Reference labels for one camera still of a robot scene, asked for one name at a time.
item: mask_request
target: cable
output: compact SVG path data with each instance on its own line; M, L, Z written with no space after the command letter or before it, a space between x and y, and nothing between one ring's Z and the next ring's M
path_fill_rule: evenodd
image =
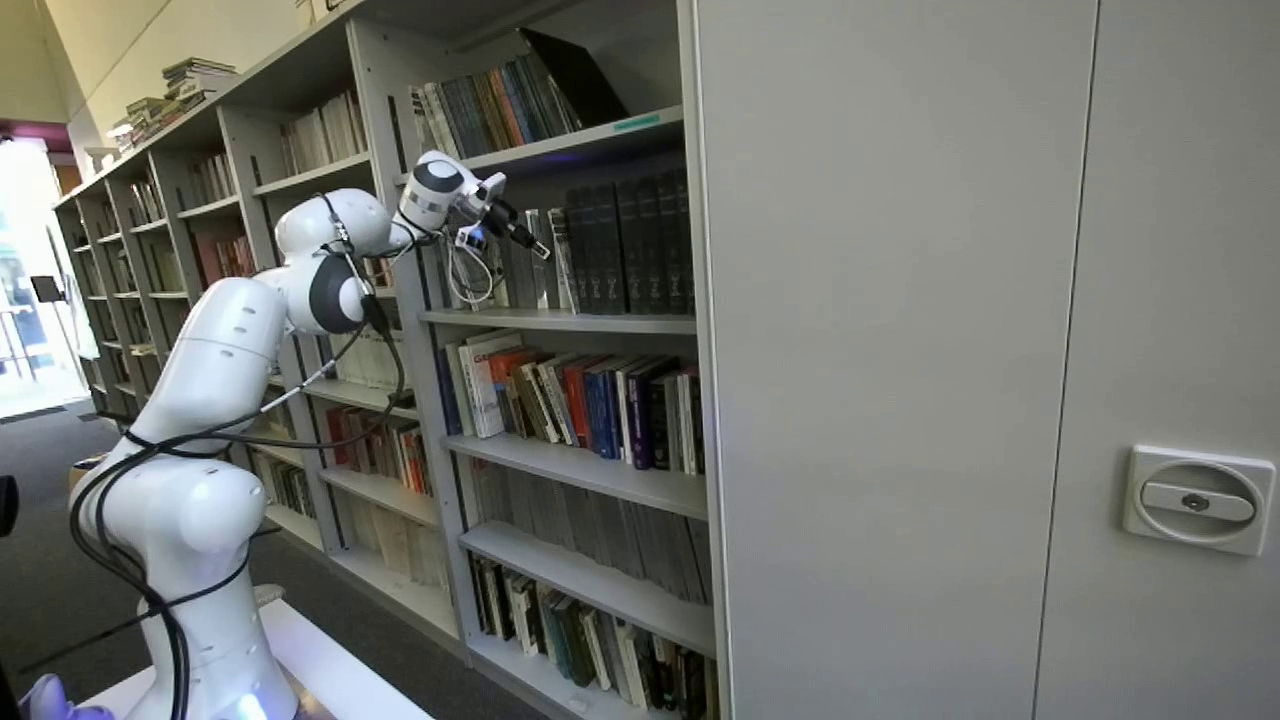
M446 278L447 278L447 290L451 290L456 299L465 299L468 309L479 309L479 305L493 299L497 278L493 278L493 266L484 264L484 255L465 240L465 232L468 232L468 226L459 226L456 240L447 243L447 255L446 255L446 266L447 266L447 271L446 271ZM468 278L465 261L472 261L472 264L479 266L479 277L484 277L484 286L479 286L479 290L472 290L472 278Z
M225 580L215 580L215 584L208 584L208 588L199 588L199 592L178 596L178 599L170 599L170 602L178 607L178 602L214 596L214 592L220 592L225 584L231 584L245 568L248 568L248 556L245 556L245 560L238 565L238 572L227 572ZM66 644L66 646L58 646L58 652L48 652L48 654L38 654L38 659L26 663L19 670L48 667L48 663L58 663L58 659L66 659L66 654L71 654L71 652L80 652L80 646L93 646L93 644L100 644L100 641L107 641L107 634L127 631L131 623L145 623L150 616L155 616L155 610L150 607L150 610L141 610L141 616L127 616L127 618L122 618L122 623L107 623L107 628L100 628L100 631L93 631L93 634L83 634L83 641L77 641L77 644Z
M103 517L103 511L107 511L107 496L111 496L111 486L115 486L131 469L141 469L145 460L151 460L151 456L162 456L162 451L164 451L164 456L215 456L215 451L183 451L183 442L193 442L193 438L215 438L225 429L248 423L253 416L261 416L261 406L248 410L248 416L238 416L238 421L227 421L227 423L214 423L214 429L205 429L205 433L171 435L171 438L162 438L162 442L124 433L131 442L141 442L141 451L122 456L111 469L96 471L96 477L77 490L71 511L67 511L67 530L71 530L77 546L80 546L93 565L100 565L103 572L111 572L115 580L124 580L131 592L141 592L145 602L150 602L150 610L162 616L164 634L170 634L171 676L178 676L178 685L171 685L171 720L183 720L183 714L187 714L187 685L193 685L187 634L183 634L183 628L179 628L179 618L178 618L171 607L178 607L178 602L187 602L187 599L199 599L199 596L231 584L245 568L238 568L231 576L225 576L225 580L215 580L215 584L208 584L208 588L199 588L199 592L193 592L193 596L164 599L164 596L145 580L141 560L137 560L124 543L115 543L115 538L107 535L107 517ZM80 529L90 500L96 504L96 508L93 508L93 525L96 525L96 529L93 529L93 538L96 538L96 543L93 543L93 538L83 535L83 529Z
M269 399L263 406L256 406L256 416L296 399L304 388L321 382L347 352L351 343L364 336L364 328L357 328L313 377L304 377L296 388L282 392L278 399Z

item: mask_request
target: shelf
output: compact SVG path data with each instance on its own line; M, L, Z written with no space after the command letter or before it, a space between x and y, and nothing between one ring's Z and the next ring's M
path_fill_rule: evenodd
M321 27L299 33L282 51L263 54L256 69L245 69L241 79L220 97L231 106L304 106L317 97L351 84L351 54L343 15L362 2L343 2L324 15Z
M170 220L162 215L162 220L137 225L131 234L150 234L150 232L164 232L164 226L170 226Z
M183 208L178 212L179 220L198 220L198 215L231 215L241 212L241 196L225 196L225 201L214 201L214 205L198 205L198 208Z
M680 471L638 471L622 460L594 456L587 446L540 442L530 435L447 435L447 451L501 469L522 469L555 482L615 496L627 504L708 520L705 478Z
M451 2L451 0L376 0L362 8L362 15L383 19L391 27L429 33L442 44L472 44L478 34L493 33L497 19L508 27L508 15L538 12L544 2L530 0L484 0L484 2Z
M531 168L566 168L566 165L600 165L615 155L644 155L658 146L680 146L683 112L680 106L658 106L622 114L614 124L549 137L522 146L501 146L484 155L468 155L465 165L472 173L531 173Z
M329 553L343 572L395 599L411 616L423 616L434 628L456 634L456 616L446 584L418 584L387 572L371 553Z
M285 529L289 535L296 535L296 538L304 538L304 543L313 543L313 546L324 546L324 543L321 543L321 529L317 529L313 517L293 511L293 508L285 508L285 504L272 504L272 508L269 508L269 520L272 520L278 529Z
M357 382L341 382L341 379L308 382L308 396L329 399L329 404L364 406L364 410L383 410L387 406L387 392L371 392L371 388L357 388ZM418 421L418 406L391 406L391 416L395 421Z
M695 336L693 316L423 311L423 324L516 328L516 332Z
M253 451L272 456L272 460L293 463L293 469L308 469L308 451L304 446L253 442Z
M566 596L575 596L575 599L583 599L600 610L614 610L627 623L641 623L680 646L693 646L701 654L716 654L716 631L713 631L708 602L690 602L648 580L603 568L581 553L538 538L511 525L479 525L479 529L465 530L459 543L484 560L516 568L522 576L553 584Z
M538 688L553 705L570 708L574 714L615 714L615 720L677 714L677 712L644 712L644 708L638 708L614 691L600 691L600 688L581 688L581 685L566 681L553 659L526 654L522 646L493 641L493 634L478 634L468 646L478 654L484 654L488 663L497 663L501 670L526 681L530 688Z
M407 490L395 477L370 477L370 471L347 471L347 469L321 469L324 482L338 482L383 511L395 511L411 525L442 529L442 511L434 496Z
M282 191L313 191L313 186L332 186L332 183L347 183L347 180L364 180L370 183L370 150L338 159L338 165L321 165L272 183L261 183L256 196L282 196Z
M155 139L150 139L150 150L193 155L193 150L214 150L220 145L225 145L225 131L215 124L215 106L199 104L179 124L155 131Z

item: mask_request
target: book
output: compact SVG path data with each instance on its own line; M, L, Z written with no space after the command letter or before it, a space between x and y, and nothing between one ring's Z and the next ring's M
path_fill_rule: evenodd
M575 546L581 538L581 529L575 529L575 517L574 517L574 490L581 486L570 486L570 482L540 482L531 490L531 508L538 508L538 535L549 538L549 543L562 543L562 546Z
M587 688L595 681L595 667L594 667L594 652L587 652L587 634L583 628L575 623L575 610L581 602L553 592L549 596L549 631L555 634L555 667L562 676L570 676L574 685Z
M600 628L595 628L595 610L594 610L594 607L581 607L581 610L575 610L575 623L581 623L583 644L587 644L587 659L594 659L595 688L614 691L614 676L610 676L610 659L603 659L603 641L600 641Z
M516 644L522 644L526 654L540 654L531 580L508 572L504 584L508 584L508 607L511 607Z
M680 410L680 471L701 471L701 399L695 372L677 372L677 410Z
M522 34L531 44L581 124L610 124L627 114L627 104L615 97L583 44L538 27L522 27Z
M575 446L594 446L587 377L583 377L587 363L600 363L600 357L581 357L562 363L562 388L566 388Z
M488 607L493 634L497 641L516 634L511 602L508 602L508 588L504 588L504 568L479 565L479 580L484 580L484 607Z
M574 429L574 416L570 416L570 392L566 392L566 379L562 379L562 366L574 363L575 357L574 352L562 352L562 357L549 357L538 363L538 379L544 388L544 399L549 399L549 410L555 421L555 438L575 446L575 429Z
M522 363L516 388L522 388L522 399L526 399L531 435L540 435L540 438L549 438L549 442L562 442L562 423L555 423L555 416L553 416L553 399L549 399L549 392L544 392L544 382L540 382L538 361L531 361L531 363Z
M627 618L614 618L614 631L615 631L615 652L622 652L622 688L625 688L625 699L638 705L638 708L653 708L648 699L648 685L644 685L644 659L641 659L641 628L634 628Z
M497 382L484 363L484 357L504 352L504 348L522 348L522 336L516 332L479 332L456 348L456 363L459 363L459 379L465 379L459 396L468 399L478 435L504 433L504 406L501 406Z
M530 348L508 348L508 352L484 357L484 366L488 366L488 379L497 388L497 404L504 416L504 433L531 435L531 423L530 423L530 410L522 399L522 382L516 382L522 363L530 363Z
M522 225L530 226L530 234L538 243L555 252L544 208L526 208ZM511 261L516 309L531 309L531 311L555 309L555 264L531 255L531 249L522 249L522 243L504 243L504 249L508 249L508 261Z
M555 309L562 311L575 311L574 249L570 249L566 208L549 208L549 234L553 234L553 264L555 264Z
M411 535L407 525L395 511L371 508L376 517L376 546L391 576L411 572Z
M677 644L665 634L653 634L653 667L648 667L648 688L658 708L680 708L677 697Z
M423 433L395 429L391 435L395 435L400 486L407 486L411 496L434 496Z
M625 406L625 460L634 469L658 469L661 460L661 421L658 421L658 404L661 404L661 388L658 388L658 377L665 377L677 361L671 357L648 357L634 366L625 366L625 392L622 392L622 406Z
M583 366L583 396L594 421L594 451L603 460L622 456L622 410L615 410L615 366L625 361L600 361Z
M587 490L587 525L595 530L595 543L600 543L600 560L610 568L622 568L627 576L644 576L644 565L641 565L641 553L638 553L638 538L634 538L634 529L625 520L625 500L615 496L600 496L600 490Z

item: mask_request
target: wall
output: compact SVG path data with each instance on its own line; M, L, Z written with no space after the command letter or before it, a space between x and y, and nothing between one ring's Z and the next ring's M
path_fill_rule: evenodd
M38 0L0 0L0 121L67 121L58 34Z
M208 54L248 72L313 22L313 2L296 0L44 2L77 74L67 129L80 173L93 168L83 146L103 145L131 99L164 97L170 65Z

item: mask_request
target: white bookshelf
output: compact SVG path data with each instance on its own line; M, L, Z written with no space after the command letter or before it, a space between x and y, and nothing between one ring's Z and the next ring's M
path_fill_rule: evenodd
M434 496L407 490L395 477L370 477L370 471L343 471L343 469L321 469L324 482L338 482L383 511L395 511L411 525L442 525L442 511Z
M321 543L321 529L317 529L313 517L293 511L293 508L285 508L285 504L272 504L272 508L269 508L269 520L282 525L289 535L296 535L296 538L304 538L304 543L313 543L313 546L324 546L324 543Z
M501 644L493 634L472 641L472 652L501 670L516 676L522 685L538 688L544 699L574 714L615 714L615 720L677 720L677 712L644 712L615 691L600 691L595 685L581 688L562 676L562 667L544 654L526 654L511 644Z
M423 311L423 324L600 332L600 336L693 336L693 316L594 316L594 311Z
M308 168L308 173L296 173L285 180L269 180L256 186L256 196L282 196L282 191L304 196L304 191L343 186L343 183L370 183L370 150L343 155L343 159L332 159L332 165L321 165L321 168Z
M347 404L347 406L362 406L362 410L383 410L387 406L387 392L362 388L362 382L341 382L341 379L317 379L317 382L308 382L308 396L329 399L329 404Z
M447 435L446 446L468 460L522 469L530 477L544 477L583 490L708 520L701 477L638 471L622 460L594 456L587 446L540 442L530 435L488 435L488 438Z
M544 22L555 34L574 34L600 48L600 65L615 74L627 114L544 137L516 146L459 155L472 173L508 173L504 201L516 208L566 205L575 183L603 183L627 173L661 165L683 173L683 58L680 58L680 0L661 2L522 2L522 0L364 0L343 2L313 33L269 54L261 69L245 69L241 79L214 104L183 114L178 129L127 150L111 173L77 186L58 220L66 225L71 264L80 278L100 277L93 286L96 336L107 336L103 361L93 363L96 404L122 416L137 416L150 399L141 366L155 366L171 352L171 336L141 336L145 328L178 332L183 311L198 309L208 277L208 243L245 234L253 266L278 266L278 220L299 201L332 186L370 186L382 205L395 205L406 191L406 168L422 155L407 87L423 79L465 74L478 69L504 65L530 51L522 22ZM332 97L351 97L362 114L362 139L351 155L321 159L299 168L308 150L282 139L282 129L324 106ZM220 159L227 180L208 183L205 159ZM131 183L151 183L162 215L137 220ZM150 243L171 243L178 277L164 286L150 286L145 255ZM677 352L695 363L701 324L695 316L614 316L614 311L456 311L442 305L442 277L434 277L434 249L395 261L391 286L382 286L382 305L391 309L406 338L406 379L418 404L387 406L387 392L317 379L324 363L317 338L289 338L278 357L272 388L299 388L299 399L285 404L296 442L324 442L329 406L387 410L395 429L418 423L429 456L434 490L407 490L395 477L370 477L329 469L332 451L304 446L253 446L263 463L285 463L289 478L304 478L313 496L299 517L285 504L269 508L269 520L308 546L324 553L362 588L395 599L406 610L451 634L478 659L508 670L531 697L553 699L575 714L665 714L627 708L614 691L575 688L553 663L530 663L516 646L488 641L478 623L472 560L497 560L549 588L562 588L600 610L634 618L671 644L716 654L716 610L713 602L680 599L653 580L625 576L581 553L544 543L511 525L488 517L493 508L478 496L504 471L526 477L530 490L575 486L671 511L690 529L708 525L708 478L680 471L638 471L622 460L600 460L583 446L555 446L526 435L447 435L435 348L456 336L504 328L555 352L615 352L634 357L644 348ZM370 517L406 520L411 530L429 530L429 553L406 568L406 556L362 546L343 529L351 508Z
M562 588L594 607L603 607L627 623L641 623L665 641L677 641L693 652L716 654L713 607L680 599L648 580L603 568L581 553L538 538L511 525L479 525L459 535L478 556L488 556L504 568L522 568L531 580Z
M371 553L329 553L343 572L395 599L406 610L429 618L446 634L456 634L451 596L446 584L418 584L400 572L387 572Z
M231 215L241 208L241 196L220 196L198 208L178 212L179 220L199 220L199 215Z

